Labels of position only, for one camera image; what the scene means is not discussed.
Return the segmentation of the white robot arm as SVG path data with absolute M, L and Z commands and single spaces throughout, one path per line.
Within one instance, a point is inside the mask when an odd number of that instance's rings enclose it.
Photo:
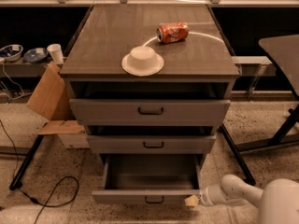
M 259 189 L 236 175 L 225 175 L 220 183 L 200 189 L 184 202 L 187 206 L 248 202 L 258 209 L 259 224 L 299 224 L 299 184 L 285 178 L 275 179 Z

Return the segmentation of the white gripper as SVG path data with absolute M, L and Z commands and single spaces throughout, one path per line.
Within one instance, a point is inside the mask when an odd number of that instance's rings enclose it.
M 230 201 L 229 196 L 224 192 L 220 184 L 201 189 L 199 191 L 199 198 L 203 206 L 227 204 Z M 187 197 L 184 202 L 188 207 L 196 207 L 199 205 L 199 198 L 196 195 L 192 195 Z

